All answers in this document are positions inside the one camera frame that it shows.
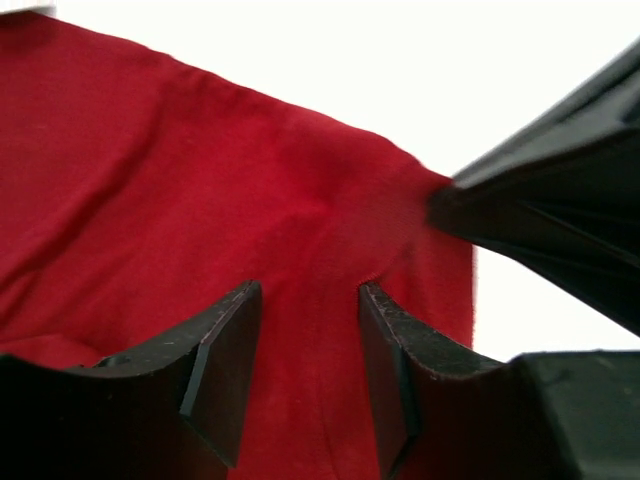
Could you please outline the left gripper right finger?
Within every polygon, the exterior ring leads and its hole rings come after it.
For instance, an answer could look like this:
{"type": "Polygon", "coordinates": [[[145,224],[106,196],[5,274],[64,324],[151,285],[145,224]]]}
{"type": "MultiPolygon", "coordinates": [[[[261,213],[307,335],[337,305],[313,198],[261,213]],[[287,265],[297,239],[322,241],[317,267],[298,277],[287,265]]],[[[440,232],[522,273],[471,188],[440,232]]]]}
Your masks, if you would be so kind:
{"type": "Polygon", "coordinates": [[[635,479],[639,355],[501,363],[409,315],[378,285],[359,323],[383,479],[635,479]]]}

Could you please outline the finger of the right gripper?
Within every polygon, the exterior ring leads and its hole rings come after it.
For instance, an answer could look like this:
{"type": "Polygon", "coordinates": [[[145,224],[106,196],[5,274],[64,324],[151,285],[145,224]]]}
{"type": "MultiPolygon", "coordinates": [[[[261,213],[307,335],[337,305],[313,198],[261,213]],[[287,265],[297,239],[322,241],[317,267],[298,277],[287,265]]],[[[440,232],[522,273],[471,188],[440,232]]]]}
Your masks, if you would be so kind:
{"type": "Polygon", "coordinates": [[[639,137],[620,134],[430,200],[436,228],[500,253],[639,332],[639,137]]]}
{"type": "Polygon", "coordinates": [[[575,153],[638,127],[639,43],[502,144],[454,176],[462,189],[538,161],[575,153]]]}

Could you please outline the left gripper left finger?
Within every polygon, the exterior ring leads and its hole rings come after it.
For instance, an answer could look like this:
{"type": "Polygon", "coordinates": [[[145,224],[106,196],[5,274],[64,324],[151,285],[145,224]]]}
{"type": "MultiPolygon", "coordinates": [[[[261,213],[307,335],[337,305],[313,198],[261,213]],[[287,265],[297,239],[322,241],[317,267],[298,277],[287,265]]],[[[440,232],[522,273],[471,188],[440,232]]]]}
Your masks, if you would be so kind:
{"type": "Polygon", "coordinates": [[[238,461],[262,292],[246,282],[93,367],[1,359],[5,479],[223,479],[238,461]]]}

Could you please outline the red t shirt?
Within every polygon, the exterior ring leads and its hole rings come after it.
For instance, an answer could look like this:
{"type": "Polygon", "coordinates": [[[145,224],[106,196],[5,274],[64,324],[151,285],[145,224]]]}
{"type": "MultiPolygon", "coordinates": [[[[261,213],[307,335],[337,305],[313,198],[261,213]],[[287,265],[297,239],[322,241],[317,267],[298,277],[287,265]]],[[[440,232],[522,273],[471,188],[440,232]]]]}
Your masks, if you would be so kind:
{"type": "Polygon", "coordinates": [[[1,20],[1,347],[96,361],[263,288],[235,479],[375,479],[357,320],[377,280],[462,344],[470,244],[388,140],[33,12],[1,20]]]}

